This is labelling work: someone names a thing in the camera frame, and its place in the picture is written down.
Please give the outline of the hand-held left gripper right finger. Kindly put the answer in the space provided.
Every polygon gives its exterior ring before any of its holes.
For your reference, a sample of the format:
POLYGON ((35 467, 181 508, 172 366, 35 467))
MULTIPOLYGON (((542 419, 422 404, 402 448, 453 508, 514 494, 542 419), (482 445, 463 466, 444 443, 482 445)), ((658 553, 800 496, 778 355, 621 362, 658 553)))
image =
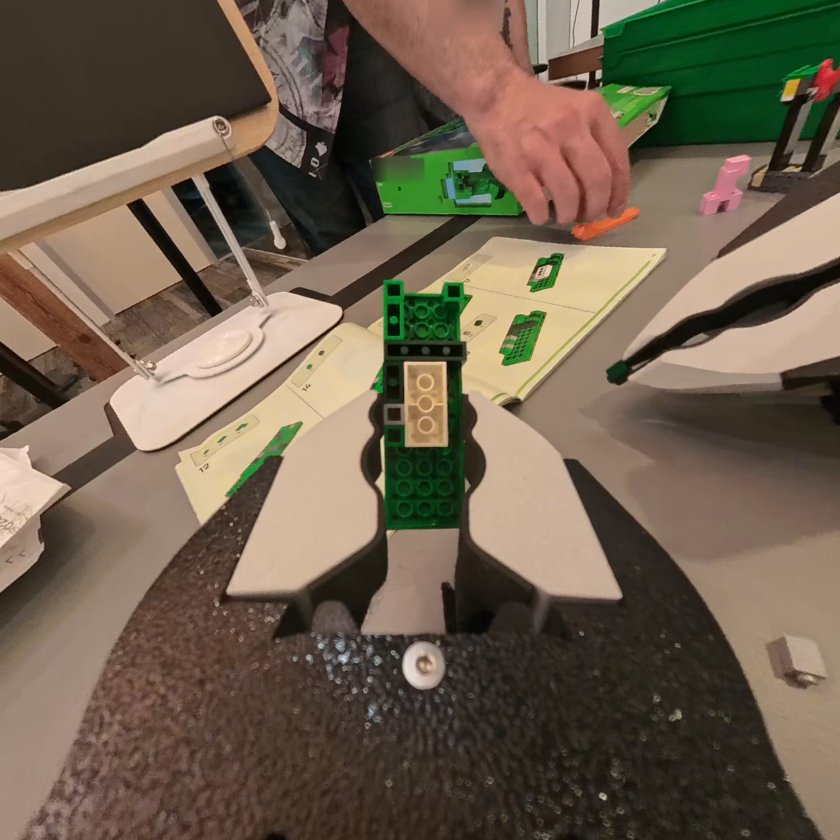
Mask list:
POLYGON ((623 593, 560 453, 482 394, 464 400, 467 492, 458 532, 456 631, 540 634, 568 604, 623 593))

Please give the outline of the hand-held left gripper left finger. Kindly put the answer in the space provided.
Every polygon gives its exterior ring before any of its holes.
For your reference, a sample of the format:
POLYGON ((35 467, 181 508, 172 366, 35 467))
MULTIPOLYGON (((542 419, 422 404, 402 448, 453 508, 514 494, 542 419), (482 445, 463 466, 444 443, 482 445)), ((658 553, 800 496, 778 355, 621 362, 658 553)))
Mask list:
POLYGON ((388 569, 382 474, 382 396, 365 391, 282 456, 226 594, 284 602, 280 632, 313 628, 324 602, 361 628, 388 569))

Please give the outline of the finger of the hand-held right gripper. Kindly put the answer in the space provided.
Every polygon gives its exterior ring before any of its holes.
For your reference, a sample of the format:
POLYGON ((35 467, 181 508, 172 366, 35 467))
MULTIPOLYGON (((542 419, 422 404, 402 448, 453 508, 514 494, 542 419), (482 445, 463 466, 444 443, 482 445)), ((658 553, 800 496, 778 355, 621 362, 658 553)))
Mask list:
POLYGON ((668 351, 628 379, 678 393, 826 392, 838 383, 838 315, 836 308, 798 308, 771 322, 728 329, 668 351))
POLYGON ((662 354, 694 347, 723 333, 736 318, 745 292, 760 290, 770 276, 770 257, 716 258, 679 290, 627 347, 621 361, 641 368, 662 354))

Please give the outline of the green brick assembly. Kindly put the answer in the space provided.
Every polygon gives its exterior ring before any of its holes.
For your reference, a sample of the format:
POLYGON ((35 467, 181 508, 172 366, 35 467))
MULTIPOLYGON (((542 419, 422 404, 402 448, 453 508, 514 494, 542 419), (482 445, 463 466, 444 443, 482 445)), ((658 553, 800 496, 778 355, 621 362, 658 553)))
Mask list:
POLYGON ((439 292, 383 286, 385 524, 389 530, 456 529, 466 492, 461 282, 439 292))

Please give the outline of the another person's forearm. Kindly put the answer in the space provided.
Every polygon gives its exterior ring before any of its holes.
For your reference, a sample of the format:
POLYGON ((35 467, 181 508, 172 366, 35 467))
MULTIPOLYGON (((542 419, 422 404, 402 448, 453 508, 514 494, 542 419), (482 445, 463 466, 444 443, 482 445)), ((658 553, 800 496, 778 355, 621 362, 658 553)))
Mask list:
POLYGON ((346 2, 353 18, 470 128, 552 111, 532 73, 525 2, 346 2))

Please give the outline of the grey desk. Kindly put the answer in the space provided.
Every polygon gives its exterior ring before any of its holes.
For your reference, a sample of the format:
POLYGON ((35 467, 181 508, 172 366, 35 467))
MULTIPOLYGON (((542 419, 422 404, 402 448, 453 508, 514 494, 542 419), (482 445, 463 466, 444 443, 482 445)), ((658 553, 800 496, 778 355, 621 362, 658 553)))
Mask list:
POLYGON ((733 149, 642 152, 635 225, 666 260, 520 406, 572 464, 636 584, 565 607, 559 637, 274 639, 281 609, 216 603, 272 471, 210 533, 177 449, 109 438, 103 383, 16 436, 74 491, 2 594, 2 838, 838 838, 838 427, 819 406, 678 400, 604 370, 772 200, 700 219, 733 149), (767 643, 809 638, 822 684, 767 643))

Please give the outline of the small black lego figure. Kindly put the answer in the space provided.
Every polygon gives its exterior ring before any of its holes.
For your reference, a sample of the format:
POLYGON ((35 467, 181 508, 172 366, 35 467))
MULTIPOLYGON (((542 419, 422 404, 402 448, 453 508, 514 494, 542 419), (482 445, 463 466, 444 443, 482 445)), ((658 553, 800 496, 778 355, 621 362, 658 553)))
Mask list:
POLYGON ((838 135, 839 69, 827 58, 818 65, 793 70, 782 80, 779 101, 787 113, 770 162, 749 178, 749 189, 757 192, 787 193, 793 186, 810 181, 823 168, 838 135), (802 137, 808 114, 820 102, 825 103, 825 110, 805 158, 794 163, 795 146, 802 137))

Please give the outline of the pink brick pig figure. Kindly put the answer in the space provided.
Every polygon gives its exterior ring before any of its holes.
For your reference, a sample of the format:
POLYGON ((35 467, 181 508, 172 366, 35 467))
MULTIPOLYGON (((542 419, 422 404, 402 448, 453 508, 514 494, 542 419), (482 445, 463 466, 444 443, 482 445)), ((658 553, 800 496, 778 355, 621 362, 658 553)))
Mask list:
POLYGON ((739 207, 742 190, 738 189, 738 181, 748 173, 751 162, 751 156, 746 154, 727 158, 723 162, 712 190, 703 194, 699 215, 722 214, 739 207))

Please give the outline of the building instruction booklet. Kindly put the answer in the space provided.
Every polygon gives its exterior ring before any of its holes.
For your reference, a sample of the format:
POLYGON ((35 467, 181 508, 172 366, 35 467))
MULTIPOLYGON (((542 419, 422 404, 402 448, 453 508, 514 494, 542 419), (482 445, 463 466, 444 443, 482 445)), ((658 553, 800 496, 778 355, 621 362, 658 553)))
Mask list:
MULTIPOLYGON (((448 281, 464 283, 463 389, 506 406, 525 400, 665 253, 495 237, 423 293, 438 293, 448 281)), ((374 386, 382 366, 382 324, 341 323, 249 413, 180 452, 175 471, 199 523, 226 503, 282 428, 302 436, 374 386)))

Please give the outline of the white folding stand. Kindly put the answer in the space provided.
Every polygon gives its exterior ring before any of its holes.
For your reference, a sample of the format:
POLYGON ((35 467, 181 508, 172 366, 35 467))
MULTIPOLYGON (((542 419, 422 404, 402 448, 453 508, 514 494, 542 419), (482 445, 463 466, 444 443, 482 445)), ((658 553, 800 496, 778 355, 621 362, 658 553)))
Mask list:
POLYGON ((140 451, 173 444, 279 365, 330 331, 341 306, 300 293, 265 294, 212 194, 205 175, 198 192, 220 227, 250 290, 250 304, 126 381, 110 407, 140 451))

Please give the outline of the small green cardboard box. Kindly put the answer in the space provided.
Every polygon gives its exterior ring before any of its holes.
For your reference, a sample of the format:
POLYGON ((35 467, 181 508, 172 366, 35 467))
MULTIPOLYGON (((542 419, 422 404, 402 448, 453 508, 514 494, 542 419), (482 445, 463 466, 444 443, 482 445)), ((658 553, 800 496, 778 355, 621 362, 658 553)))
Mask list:
POLYGON ((597 91, 630 148, 659 121, 671 86, 636 87, 612 83, 597 91))

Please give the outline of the crumpled white printed paper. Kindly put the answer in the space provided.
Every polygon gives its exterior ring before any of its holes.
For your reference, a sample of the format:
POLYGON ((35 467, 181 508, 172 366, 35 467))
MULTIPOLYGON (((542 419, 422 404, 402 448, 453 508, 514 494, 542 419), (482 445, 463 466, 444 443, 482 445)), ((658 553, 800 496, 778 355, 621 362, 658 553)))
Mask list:
POLYGON ((38 561, 41 516, 69 490, 32 466, 28 446, 1 448, 1 592, 38 561))

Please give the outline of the small grey brick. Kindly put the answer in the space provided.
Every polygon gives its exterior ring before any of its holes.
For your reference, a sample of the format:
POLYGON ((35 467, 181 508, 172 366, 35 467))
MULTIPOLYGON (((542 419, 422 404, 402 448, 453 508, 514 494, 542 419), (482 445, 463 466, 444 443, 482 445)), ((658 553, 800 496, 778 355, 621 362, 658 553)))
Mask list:
POLYGON ((826 665, 816 642, 785 633, 766 645, 773 674, 790 686, 810 688, 827 678, 826 665))

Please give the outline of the wooden table with black legs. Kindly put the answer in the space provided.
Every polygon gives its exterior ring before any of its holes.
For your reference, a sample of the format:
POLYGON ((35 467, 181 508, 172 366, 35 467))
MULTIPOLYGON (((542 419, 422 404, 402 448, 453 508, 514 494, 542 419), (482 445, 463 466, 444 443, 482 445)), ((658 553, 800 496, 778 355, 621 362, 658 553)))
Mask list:
MULTIPOLYGON (((128 209, 206 313, 211 317, 220 314, 222 308, 217 300, 147 202, 137 199, 128 204, 128 209)), ((62 289, 19 251, 2 254, 1 276, 2 299, 63 348, 93 380, 106 380, 126 368, 142 377, 153 375, 151 363, 137 361, 123 352, 62 289)))

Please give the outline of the black panel with wooden frame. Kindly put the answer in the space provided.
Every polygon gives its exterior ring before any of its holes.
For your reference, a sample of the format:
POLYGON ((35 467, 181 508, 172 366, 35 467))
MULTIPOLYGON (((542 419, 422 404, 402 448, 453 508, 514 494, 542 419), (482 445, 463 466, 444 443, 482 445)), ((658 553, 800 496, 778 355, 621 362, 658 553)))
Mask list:
POLYGON ((277 92, 235 2, 1 3, 1 250, 257 150, 277 92))

